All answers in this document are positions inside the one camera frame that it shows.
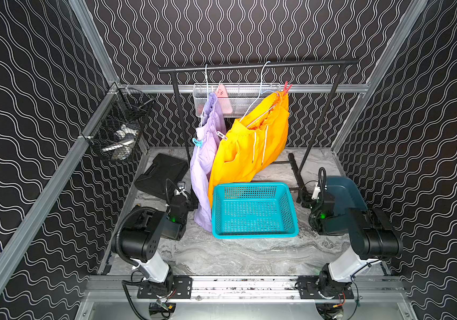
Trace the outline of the white clothespin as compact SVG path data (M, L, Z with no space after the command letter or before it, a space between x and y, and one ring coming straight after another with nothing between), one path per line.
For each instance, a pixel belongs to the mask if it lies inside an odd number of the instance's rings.
M223 134L222 132L220 132L220 131L217 131L216 135L220 138L221 141L227 141L228 140L227 136L225 134Z

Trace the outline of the orange shorts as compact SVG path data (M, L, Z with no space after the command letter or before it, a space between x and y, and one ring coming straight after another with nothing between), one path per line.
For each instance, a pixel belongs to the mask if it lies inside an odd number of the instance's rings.
M214 189L226 183L247 183L277 160L288 137L288 93L271 93L242 119L236 119L219 144L211 177L209 202Z

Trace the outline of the red clothespin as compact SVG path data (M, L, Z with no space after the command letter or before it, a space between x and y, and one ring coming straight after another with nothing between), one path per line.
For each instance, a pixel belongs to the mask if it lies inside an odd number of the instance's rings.
M292 88L292 83L285 81L284 88L282 90L283 95L288 95L288 92L290 91L291 88Z

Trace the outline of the light blue wire hanger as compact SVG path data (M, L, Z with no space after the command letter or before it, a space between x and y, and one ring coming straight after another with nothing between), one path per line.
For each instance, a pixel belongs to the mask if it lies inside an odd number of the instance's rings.
M247 117L248 113L250 112L250 110L252 110L252 107L258 102L260 101L261 99L261 96L263 95L263 93L275 93L277 89L279 89L279 86L280 86L280 83L278 82L274 82L274 83L269 83L267 85L267 89L266 90L263 90L263 84L264 84L264 70L265 68L271 64L270 61L266 61L264 63L264 65L262 66L261 68L261 71L260 71L260 83L259 83L259 91L257 93L257 96L255 98L255 100L248 106L246 112L244 113L243 117L240 118L240 123L243 123L243 120L245 119L245 117ZM271 106L270 108L268 108L266 110L266 112L262 113L259 117L255 118L253 121L251 121L249 124L247 124L245 127L247 129L251 129L253 125L255 125L257 122L259 122L263 117L265 116L268 116L268 114L270 113L270 111L273 109L273 106Z

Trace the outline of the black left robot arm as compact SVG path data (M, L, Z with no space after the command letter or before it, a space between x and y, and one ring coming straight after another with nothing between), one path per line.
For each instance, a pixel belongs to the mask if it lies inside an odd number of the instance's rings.
M164 283L171 267L158 254L162 238L180 241L187 229L190 209L187 195L171 197L165 211L153 207L135 206L120 222L111 241L116 253L145 281Z

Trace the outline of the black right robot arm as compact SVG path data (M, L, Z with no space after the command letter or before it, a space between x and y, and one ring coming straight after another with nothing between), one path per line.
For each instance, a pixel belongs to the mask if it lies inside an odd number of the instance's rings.
M350 283L364 268L402 253L403 242L387 215L367 206L351 179L328 176L323 167L318 178L309 225L319 235L348 235L350 240L350 247L322 268L321 279L328 284Z

